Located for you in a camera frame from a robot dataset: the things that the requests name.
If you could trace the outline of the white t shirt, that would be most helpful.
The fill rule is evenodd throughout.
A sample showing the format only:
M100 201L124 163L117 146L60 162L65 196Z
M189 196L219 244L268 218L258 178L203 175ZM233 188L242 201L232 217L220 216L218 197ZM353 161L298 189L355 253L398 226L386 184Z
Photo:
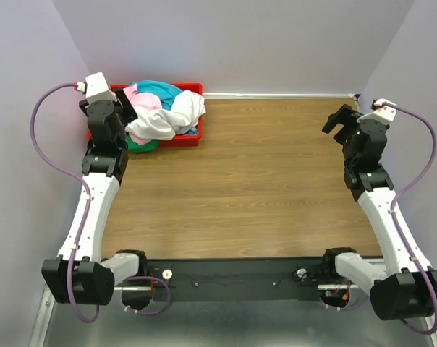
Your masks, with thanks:
M125 131L143 140L172 140L196 127L206 112L205 98L190 90L178 94L170 110L148 110L135 106L137 118Z

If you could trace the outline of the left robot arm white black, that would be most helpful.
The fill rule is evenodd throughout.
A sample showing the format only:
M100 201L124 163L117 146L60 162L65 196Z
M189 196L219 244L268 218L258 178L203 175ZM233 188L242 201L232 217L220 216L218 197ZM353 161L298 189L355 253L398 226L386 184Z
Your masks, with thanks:
M88 118L88 144L82 160L82 190L67 238L56 258L45 260L42 276L62 304L106 306L114 287L145 275L142 251L122 250L103 260L101 245L111 204L128 163L126 125L136 113L123 89L107 96L87 97L80 109Z

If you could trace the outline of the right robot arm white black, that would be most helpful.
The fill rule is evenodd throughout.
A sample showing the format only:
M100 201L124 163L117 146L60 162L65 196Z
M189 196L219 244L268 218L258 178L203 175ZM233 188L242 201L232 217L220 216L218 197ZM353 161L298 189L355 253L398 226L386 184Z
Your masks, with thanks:
M330 279L345 278L363 290L381 320L432 316L437 323L437 270L413 238L399 208L403 193L395 191L381 164L399 110L386 99L375 100L367 114L343 105L322 128L328 134L341 127L334 140L342 146L344 182L366 214L384 261L380 269L353 249L328 249L323 269Z

